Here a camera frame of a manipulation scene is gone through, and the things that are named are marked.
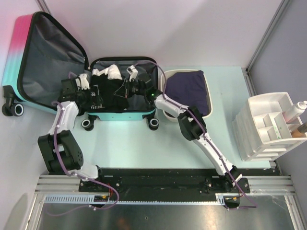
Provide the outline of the black garment with print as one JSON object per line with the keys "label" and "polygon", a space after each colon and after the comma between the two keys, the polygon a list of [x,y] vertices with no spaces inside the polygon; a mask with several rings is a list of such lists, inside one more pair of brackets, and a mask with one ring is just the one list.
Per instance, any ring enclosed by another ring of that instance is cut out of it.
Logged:
{"label": "black garment with print", "polygon": [[100,94],[104,101],[105,108],[97,110],[105,111],[122,111],[128,109],[129,103],[127,98],[114,95],[114,91],[117,90],[124,80],[108,80],[107,76],[93,75],[91,78],[90,86],[98,86]]}

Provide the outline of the white cloth item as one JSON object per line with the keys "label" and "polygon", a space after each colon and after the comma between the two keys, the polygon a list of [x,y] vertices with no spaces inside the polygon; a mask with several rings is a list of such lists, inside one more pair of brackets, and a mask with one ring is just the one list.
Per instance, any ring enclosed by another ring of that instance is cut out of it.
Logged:
{"label": "white cloth item", "polygon": [[96,75],[96,76],[105,75],[105,76],[107,76],[108,80],[122,80],[121,73],[120,73],[117,65],[115,65],[115,64],[112,64],[112,65],[110,65],[109,67],[107,67],[103,70],[93,69],[92,75]]}

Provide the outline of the cream plastic basin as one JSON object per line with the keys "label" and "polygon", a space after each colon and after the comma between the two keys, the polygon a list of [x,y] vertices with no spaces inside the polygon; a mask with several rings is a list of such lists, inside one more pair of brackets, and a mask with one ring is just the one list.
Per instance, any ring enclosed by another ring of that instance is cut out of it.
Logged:
{"label": "cream plastic basin", "polygon": [[179,104],[196,106],[204,119],[213,112],[209,84],[202,70],[168,70],[161,75],[160,90]]}

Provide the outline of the pink and teal children's suitcase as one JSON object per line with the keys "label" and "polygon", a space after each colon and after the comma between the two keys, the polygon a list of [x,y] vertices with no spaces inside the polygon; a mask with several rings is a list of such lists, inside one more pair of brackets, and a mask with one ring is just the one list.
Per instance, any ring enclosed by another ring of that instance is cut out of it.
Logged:
{"label": "pink and teal children's suitcase", "polygon": [[[22,116],[24,105],[57,112],[52,104],[59,97],[61,81],[117,65],[122,79],[129,80],[127,68],[134,65],[138,74],[147,74],[153,86],[158,87],[156,61],[149,57],[101,57],[89,62],[83,46],[50,14],[38,11],[16,19],[4,74],[2,77],[5,116]],[[101,111],[84,108],[79,116],[87,114],[81,125],[91,131],[100,120],[146,119],[149,129],[157,130],[159,121],[155,108],[141,95],[128,99],[128,109]]]}

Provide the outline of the dark purple garment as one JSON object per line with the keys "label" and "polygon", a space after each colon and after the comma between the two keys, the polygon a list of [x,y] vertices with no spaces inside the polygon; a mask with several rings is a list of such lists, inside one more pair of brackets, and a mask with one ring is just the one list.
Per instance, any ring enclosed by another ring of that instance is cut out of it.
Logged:
{"label": "dark purple garment", "polygon": [[180,104],[197,107],[202,116],[210,112],[204,73],[201,70],[176,72],[167,79],[165,94]]}

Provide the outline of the pink teal gradient bottle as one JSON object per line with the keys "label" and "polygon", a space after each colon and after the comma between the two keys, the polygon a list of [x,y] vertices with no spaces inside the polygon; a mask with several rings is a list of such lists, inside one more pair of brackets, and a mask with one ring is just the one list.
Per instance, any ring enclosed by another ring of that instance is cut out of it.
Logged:
{"label": "pink teal gradient bottle", "polygon": [[286,123],[291,123],[297,119],[307,109],[307,102],[297,102],[293,104],[288,110],[283,113],[283,117]]}

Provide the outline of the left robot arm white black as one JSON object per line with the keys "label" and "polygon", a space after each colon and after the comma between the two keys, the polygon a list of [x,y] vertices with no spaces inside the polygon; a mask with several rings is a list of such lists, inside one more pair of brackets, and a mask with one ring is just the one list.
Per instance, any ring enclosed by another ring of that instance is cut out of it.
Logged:
{"label": "left robot arm white black", "polygon": [[57,109],[55,120],[48,134],[38,138],[38,145],[49,173],[78,176],[89,181],[89,186],[99,192],[105,188],[106,180],[99,175],[96,165],[84,160],[72,134],[76,117],[90,102],[88,74],[62,80],[59,97],[52,102]]}

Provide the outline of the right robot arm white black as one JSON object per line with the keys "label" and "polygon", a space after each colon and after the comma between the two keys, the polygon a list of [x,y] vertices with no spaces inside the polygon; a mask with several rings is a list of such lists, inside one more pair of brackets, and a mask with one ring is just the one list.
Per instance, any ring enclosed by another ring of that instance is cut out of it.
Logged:
{"label": "right robot arm white black", "polygon": [[132,94],[142,95],[150,105],[175,117],[183,137],[192,141],[205,153],[218,175],[222,177],[222,188],[226,192],[233,192],[237,189],[242,173],[214,144],[197,107],[189,107],[169,98],[164,92],[153,86],[147,74],[132,74],[131,77],[123,81],[122,86],[115,91],[114,95],[125,98]]}

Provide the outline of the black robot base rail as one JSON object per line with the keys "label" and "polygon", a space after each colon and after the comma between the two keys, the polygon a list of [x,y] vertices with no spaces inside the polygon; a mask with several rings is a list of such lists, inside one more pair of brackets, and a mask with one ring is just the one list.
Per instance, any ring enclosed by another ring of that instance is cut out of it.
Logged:
{"label": "black robot base rail", "polygon": [[47,180],[51,194],[94,195],[94,202],[117,198],[123,204],[188,204],[216,201],[216,194],[239,196],[252,191],[254,179],[272,180],[278,169],[242,169],[238,186],[230,185],[213,169],[99,169],[99,184],[76,177],[53,175]]}

